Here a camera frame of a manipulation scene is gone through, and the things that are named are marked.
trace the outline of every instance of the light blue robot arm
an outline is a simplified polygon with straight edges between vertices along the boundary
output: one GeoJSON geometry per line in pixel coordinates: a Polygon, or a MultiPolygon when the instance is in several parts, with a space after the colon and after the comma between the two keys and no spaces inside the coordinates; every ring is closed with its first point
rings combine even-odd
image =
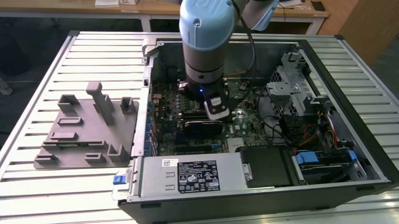
{"type": "Polygon", "coordinates": [[[250,29],[264,30],[278,0],[182,0],[179,34],[186,87],[204,101],[208,118],[228,116],[228,102],[218,89],[230,34],[240,17],[250,29]]]}

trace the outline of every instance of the blue latch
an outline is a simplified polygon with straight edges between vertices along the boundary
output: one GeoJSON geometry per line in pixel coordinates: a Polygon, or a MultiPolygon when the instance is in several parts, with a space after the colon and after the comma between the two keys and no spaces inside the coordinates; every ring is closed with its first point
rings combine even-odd
{"type": "Polygon", "coordinates": [[[313,152],[298,153],[294,156],[294,158],[296,158],[297,164],[309,163],[309,162],[318,162],[316,153],[313,153],[313,152]]]}
{"type": "Polygon", "coordinates": [[[147,143],[147,142],[145,142],[145,143],[143,143],[143,150],[147,150],[147,149],[149,149],[149,147],[150,147],[149,143],[147,143]]]}
{"type": "Polygon", "coordinates": [[[113,176],[113,185],[125,184],[125,175],[113,176]]]}
{"type": "Polygon", "coordinates": [[[354,162],[357,160],[357,156],[356,156],[353,150],[349,150],[349,157],[350,157],[352,162],[354,162]]]}

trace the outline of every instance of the slotted aluminum surface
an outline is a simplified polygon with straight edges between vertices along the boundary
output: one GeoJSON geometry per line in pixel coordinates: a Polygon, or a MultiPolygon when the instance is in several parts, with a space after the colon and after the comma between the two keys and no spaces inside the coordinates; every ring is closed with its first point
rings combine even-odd
{"type": "MultiPolygon", "coordinates": [[[[34,170],[33,159],[57,115],[61,94],[85,94],[101,81],[103,94],[139,99],[143,38],[175,34],[79,32],[67,37],[55,60],[0,152],[1,223],[134,223],[111,200],[111,177],[119,168],[34,170]]],[[[399,165],[399,106],[358,58],[330,36],[256,35],[256,39],[306,39],[352,102],[370,132],[399,165]]],[[[334,209],[200,221],[193,223],[397,223],[399,191],[361,197],[334,209]]]]}

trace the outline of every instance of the warning label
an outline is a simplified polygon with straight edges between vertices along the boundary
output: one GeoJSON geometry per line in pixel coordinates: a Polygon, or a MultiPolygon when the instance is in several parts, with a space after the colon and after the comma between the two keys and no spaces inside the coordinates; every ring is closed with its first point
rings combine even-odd
{"type": "Polygon", "coordinates": [[[177,163],[177,190],[181,194],[220,190],[216,161],[177,163]]]}

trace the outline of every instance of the barcode sticker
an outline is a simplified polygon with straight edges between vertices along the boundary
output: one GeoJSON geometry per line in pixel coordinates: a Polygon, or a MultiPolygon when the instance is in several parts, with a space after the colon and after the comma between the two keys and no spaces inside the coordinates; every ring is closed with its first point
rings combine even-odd
{"type": "Polygon", "coordinates": [[[119,10],[121,13],[137,13],[137,10],[119,10]]]}
{"type": "Polygon", "coordinates": [[[161,160],[161,166],[162,167],[175,167],[178,163],[178,159],[165,159],[161,160]]]}

